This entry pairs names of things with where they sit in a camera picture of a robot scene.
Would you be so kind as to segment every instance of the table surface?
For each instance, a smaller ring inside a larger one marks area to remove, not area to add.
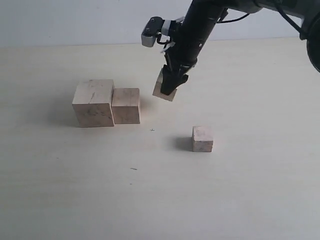
[[[0,238],[320,238],[320,75],[297,38],[208,42],[173,102],[160,47],[0,49]],[[76,86],[140,88],[141,124],[79,128]],[[191,152],[211,126],[212,153]]]

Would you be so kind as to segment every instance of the wooden block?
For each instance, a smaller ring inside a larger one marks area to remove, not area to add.
[[[162,69],[161,69],[160,74],[158,76],[158,79],[155,82],[155,86],[154,86],[152,95],[156,96],[158,98],[161,98],[161,99],[164,99],[164,100],[172,102],[174,100],[174,98],[175,98],[176,93],[177,93],[177,89],[175,89],[169,96],[167,96],[165,94],[162,94],[161,93],[162,81],[163,81],[163,74],[162,74]]]
[[[111,107],[115,124],[140,124],[139,88],[115,88]]]
[[[80,83],[72,106],[82,128],[113,127],[111,111],[113,80],[90,80]]]
[[[212,152],[214,139],[208,126],[194,126],[192,129],[192,146],[194,152]]]

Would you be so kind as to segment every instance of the wooden cube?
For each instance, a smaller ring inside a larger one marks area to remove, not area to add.
[[[140,124],[139,88],[115,88],[111,107],[115,124]]]
[[[192,129],[192,147],[194,152],[212,152],[214,139],[208,126],[194,126]]]
[[[160,74],[155,82],[155,86],[154,86],[154,89],[153,89],[153,96],[156,96],[158,98],[161,98],[161,99],[164,99],[164,100],[167,100],[167,101],[170,101],[172,102],[175,98],[175,95],[177,93],[177,89],[175,89],[169,96],[161,93],[161,85],[162,85],[162,81],[163,81],[163,73],[162,73],[162,69],[160,71]]]
[[[113,80],[90,80],[80,83],[72,106],[82,128],[113,127],[111,111]]]

